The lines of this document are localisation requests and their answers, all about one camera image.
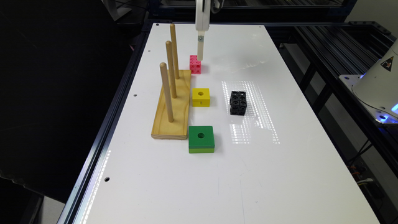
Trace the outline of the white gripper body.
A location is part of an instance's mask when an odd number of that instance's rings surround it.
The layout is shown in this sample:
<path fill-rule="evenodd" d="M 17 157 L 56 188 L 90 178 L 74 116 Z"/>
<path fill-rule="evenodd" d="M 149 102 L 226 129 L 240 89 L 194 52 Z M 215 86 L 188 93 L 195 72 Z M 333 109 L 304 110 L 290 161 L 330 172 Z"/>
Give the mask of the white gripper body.
<path fill-rule="evenodd" d="M 195 28 L 199 32 L 205 32 L 210 26 L 211 13 L 221 11 L 223 0 L 196 0 L 195 4 Z"/>

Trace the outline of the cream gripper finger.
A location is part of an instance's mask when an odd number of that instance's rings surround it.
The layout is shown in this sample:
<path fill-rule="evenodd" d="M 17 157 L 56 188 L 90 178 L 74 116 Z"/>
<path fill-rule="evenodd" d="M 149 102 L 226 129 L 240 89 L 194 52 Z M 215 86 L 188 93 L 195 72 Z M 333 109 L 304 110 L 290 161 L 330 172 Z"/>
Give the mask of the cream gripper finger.
<path fill-rule="evenodd" d="M 197 60 L 203 60 L 205 31 L 198 31 Z"/>

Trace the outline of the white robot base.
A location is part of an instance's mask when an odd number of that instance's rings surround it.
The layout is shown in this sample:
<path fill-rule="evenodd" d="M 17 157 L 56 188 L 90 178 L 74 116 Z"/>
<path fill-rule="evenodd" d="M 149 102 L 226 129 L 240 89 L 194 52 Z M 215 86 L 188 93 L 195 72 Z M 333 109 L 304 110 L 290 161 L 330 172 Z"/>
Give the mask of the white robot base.
<path fill-rule="evenodd" d="M 380 124 L 397 124 L 397 42 L 362 75 L 339 79 Z"/>

